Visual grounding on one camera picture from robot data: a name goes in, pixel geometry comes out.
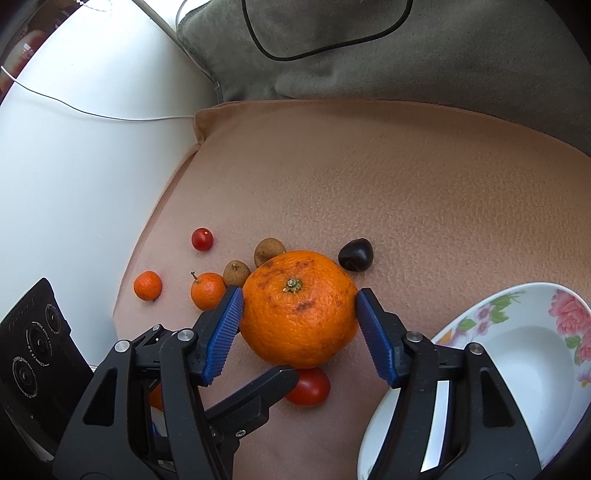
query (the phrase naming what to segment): white bowl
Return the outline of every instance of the white bowl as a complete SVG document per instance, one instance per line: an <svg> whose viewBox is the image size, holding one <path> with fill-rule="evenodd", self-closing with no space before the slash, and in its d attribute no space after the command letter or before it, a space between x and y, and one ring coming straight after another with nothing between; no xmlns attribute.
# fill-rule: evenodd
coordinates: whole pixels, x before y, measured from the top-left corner
<svg viewBox="0 0 591 480"><path fill-rule="evenodd" d="M548 464L591 403L591 309L561 285L518 285L474 305L433 339L461 349L472 341L481 343L495 362L542 466ZM448 382L439 382L422 471L439 464L448 390ZM367 479L378 457L398 394L388 391L369 422L359 450L358 480Z"/></svg>

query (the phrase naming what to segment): tangerine stem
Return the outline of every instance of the tangerine stem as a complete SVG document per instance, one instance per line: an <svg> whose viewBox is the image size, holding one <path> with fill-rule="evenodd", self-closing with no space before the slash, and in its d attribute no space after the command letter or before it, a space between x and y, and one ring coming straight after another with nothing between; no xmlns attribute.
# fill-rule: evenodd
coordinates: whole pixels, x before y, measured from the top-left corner
<svg viewBox="0 0 591 480"><path fill-rule="evenodd" d="M302 288L302 282L299 278L290 278L285 284L284 292L297 293Z"/></svg>

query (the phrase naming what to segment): black fruit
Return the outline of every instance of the black fruit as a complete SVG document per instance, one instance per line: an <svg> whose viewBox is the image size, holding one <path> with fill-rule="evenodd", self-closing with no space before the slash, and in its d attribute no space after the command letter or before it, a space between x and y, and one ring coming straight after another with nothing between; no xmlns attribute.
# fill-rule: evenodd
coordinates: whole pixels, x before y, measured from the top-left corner
<svg viewBox="0 0 591 480"><path fill-rule="evenodd" d="M339 252L339 265L350 272L364 272L374 262L374 248L366 238L351 240Z"/></svg>

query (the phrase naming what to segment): gray pillow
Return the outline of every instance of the gray pillow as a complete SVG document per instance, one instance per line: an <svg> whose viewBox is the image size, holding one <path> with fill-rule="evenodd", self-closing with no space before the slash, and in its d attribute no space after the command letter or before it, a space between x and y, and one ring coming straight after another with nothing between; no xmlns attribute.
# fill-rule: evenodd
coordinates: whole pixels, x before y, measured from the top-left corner
<svg viewBox="0 0 591 480"><path fill-rule="evenodd" d="M406 0L246 0L254 32L275 56L377 33ZM394 33L296 61L265 57L241 0L211 0L178 38L220 102L363 97L487 113L591 154L591 65L543 0L416 0Z"/></svg>

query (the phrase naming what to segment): camera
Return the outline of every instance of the camera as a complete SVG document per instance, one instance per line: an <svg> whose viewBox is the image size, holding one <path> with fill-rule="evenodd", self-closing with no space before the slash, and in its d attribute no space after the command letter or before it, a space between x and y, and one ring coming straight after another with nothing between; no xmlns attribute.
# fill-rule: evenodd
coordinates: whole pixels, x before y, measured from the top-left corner
<svg viewBox="0 0 591 480"><path fill-rule="evenodd" d="M93 375L70 332L46 278L0 323L0 404L51 455Z"/></svg>

